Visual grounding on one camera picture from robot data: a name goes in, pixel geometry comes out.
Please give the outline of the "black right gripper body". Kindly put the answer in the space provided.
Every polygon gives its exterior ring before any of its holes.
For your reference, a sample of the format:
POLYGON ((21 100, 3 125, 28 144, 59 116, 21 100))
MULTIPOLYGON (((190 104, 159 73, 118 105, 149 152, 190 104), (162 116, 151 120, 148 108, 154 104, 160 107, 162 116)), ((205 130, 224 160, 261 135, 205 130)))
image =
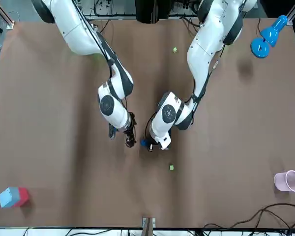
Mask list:
POLYGON ((135 125, 137 125, 137 123, 135 121, 134 113, 128 112, 126 124, 124 125, 124 133, 125 134, 134 134, 135 125))

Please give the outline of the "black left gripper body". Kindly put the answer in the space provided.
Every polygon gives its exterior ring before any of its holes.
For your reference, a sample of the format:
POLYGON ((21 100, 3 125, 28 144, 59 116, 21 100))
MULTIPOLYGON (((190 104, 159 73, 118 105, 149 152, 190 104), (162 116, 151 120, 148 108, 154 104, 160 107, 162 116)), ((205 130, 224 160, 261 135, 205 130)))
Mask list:
POLYGON ((154 140, 151 136, 148 136, 144 139, 144 144, 147 150, 153 150, 154 146, 159 145, 159 143, 156 140, 154 140))

